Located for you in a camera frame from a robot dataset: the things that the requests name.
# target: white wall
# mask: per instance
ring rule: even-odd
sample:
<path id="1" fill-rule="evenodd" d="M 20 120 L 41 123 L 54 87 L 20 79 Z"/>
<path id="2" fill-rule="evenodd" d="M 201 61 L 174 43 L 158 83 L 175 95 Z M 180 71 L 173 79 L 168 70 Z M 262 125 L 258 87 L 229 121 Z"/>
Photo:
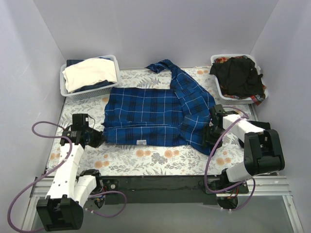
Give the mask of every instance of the white wall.
<path id="1" fill-rule="evenodd" d="M 311 232 L 310 12 L 310 1 L 279 1 L 251 52 L 270 94 L 257 113 L 279 132 L 284 173 L 306 233 Z"/>
<path id="2" fill-rule="evenodd" d="M 6 213 L 14 196 L 43 171 L 52 140 L 31 132 L 39 120 L 58 122 L 63 98 L 60 66 L 65 62 L 32 0 L 0 0 L 0 231 L 14 232 Z M 53 135 L 55 128 L 42 127 Z M 13 209 L 21 226 L 29 200 Z"/>
<path id="3" fill-rule="evenodd" d="M 162 59 L 206 66 L 250 53 L 277 0 L 34 0 L 65 59 L 105 54 L 121 68 Z"/>

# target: dark blue clothing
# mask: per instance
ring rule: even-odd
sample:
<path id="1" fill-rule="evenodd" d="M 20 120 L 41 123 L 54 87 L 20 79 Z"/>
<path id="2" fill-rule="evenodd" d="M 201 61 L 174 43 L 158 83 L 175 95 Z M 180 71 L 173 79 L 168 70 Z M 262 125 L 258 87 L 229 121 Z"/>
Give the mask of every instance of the dark blue clothing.
<path id="1" fill-rule="evenodd" d="M 115 84 L 115 83 L 108 82 L 107 80 L 105 80 L 105 81 L 96 83 L 96 84 L 94 84 L 94 85 L 83 86 L 83 87 L 81 87 L 81 88 L 75 90 L 74 93 L 80 92 L 80 91 L 93 90 L 93 89 L 97 89 L 97 88 L 100 88 L 100 87 L 103 87 L 103 86 L 109 86 L 109 85 L 112 85 L 112 84 Z"/>
<path id="2" fill-rule="evenodd" d="M 203 128 L 209 124 L 214 98 L 189 74 L 170 60 L 151 64 L 148 69 L 172 72 L 171 88 L 112 88 L 105 108 L 104 133 L 108 143 L 203 148 Z"/>

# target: floral mat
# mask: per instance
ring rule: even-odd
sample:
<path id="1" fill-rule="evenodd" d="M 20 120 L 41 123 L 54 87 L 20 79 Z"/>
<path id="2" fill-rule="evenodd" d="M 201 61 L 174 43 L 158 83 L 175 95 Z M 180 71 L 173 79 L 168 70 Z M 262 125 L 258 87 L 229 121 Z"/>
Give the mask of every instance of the floral mat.
<path id="1" fill-rule="evenodd" d="M 202 87 L 204 87 L 220 103 L 215 79 L 209 75 L 209 68 L 185 68 Z M 121 87 L 169 89 L 171 72 L 163 71 L 155 74 L 147 69 L 122 70 Z M 60 124 L 68 126 L 72 114 L 87 113 L 95 119 L 95 129 L 102 131 L 104 109 L 109 96 L 98 96 L 85 100 L 74 101 L 66 99 L 61 114 Z M 246 111 L 252 119 L 249 105 L 234 105 Z M 59 162 L 59 139 L 53 142 L 47 163 L 51 170 Z M 243 149 L 238 139 L 232 133 L 223 139 L 223 146 L 217 149 L 209 166 L 209 174 L 220 174 L 224 168 L 231 167 L 243 161 Z M 98 169 L 104 176 L 138 176 L 138 175 L 202 175 L 204 174 L 207 156 L 196 151 L 191 146 L 152 147 L 136 145 L 108 145 L 99 148 L 86 147 L 80 160 L 78 174 L 87 169 Z"/>

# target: white towel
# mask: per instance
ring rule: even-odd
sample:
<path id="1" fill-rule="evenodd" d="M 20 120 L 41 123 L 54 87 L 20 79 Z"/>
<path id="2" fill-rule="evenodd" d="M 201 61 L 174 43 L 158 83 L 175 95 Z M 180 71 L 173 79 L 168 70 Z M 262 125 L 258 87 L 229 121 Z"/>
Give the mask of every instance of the white towel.
<path id="1" fill-rule="evenodd" d="M 71 65 L 63 71 L 63 74 L 69 93 L 105 80 L 118 82 L 114 62 L 103 58 L 91 58 Z"/>

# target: shirt label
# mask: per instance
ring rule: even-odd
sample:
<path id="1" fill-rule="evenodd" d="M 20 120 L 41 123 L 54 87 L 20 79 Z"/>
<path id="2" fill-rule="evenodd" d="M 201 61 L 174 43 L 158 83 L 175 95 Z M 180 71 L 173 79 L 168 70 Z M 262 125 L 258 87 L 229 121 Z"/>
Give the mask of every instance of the shirt label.
<path id="1" fill-rule="evenodd" d="M 136 145 L 146 145 L 147 140 L 137 140 Z"/>

